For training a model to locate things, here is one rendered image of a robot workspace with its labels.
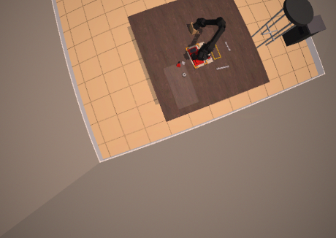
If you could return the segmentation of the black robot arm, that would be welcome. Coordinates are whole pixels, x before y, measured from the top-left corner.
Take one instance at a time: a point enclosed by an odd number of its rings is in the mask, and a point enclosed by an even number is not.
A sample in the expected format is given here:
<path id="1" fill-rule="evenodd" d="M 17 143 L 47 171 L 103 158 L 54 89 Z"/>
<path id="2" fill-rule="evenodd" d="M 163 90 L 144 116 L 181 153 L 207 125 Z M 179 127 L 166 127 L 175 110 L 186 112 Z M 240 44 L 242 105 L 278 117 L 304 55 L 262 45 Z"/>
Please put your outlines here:
<path id="1" fill-rule="evenodd" d="M 199 54 L 197 56 L 197 59 L 199 61 L 205 61 L 208 59 L 209 57 L 208 54 L 210 54 L 213 51 L 216 42 L 219 40 L 219 37 L 221 37 L 222 33 L 225 32 L 226 28 L 225 24 L 226 22 L 222 17 L 219 17 L 216 20 L 214 19 L 206 20 L 204 18 L 197 18 L 196 23 L 192 24 L 193 28 L 196 30 L 198 30 L 199 27 L 205 27 L 206 25 L 218 26 L 218 30 L 216 31 L 213 38 L 209 42 L 207 42 L 207 44 L 203 43 L 203 45 L 199 49 Z"/>

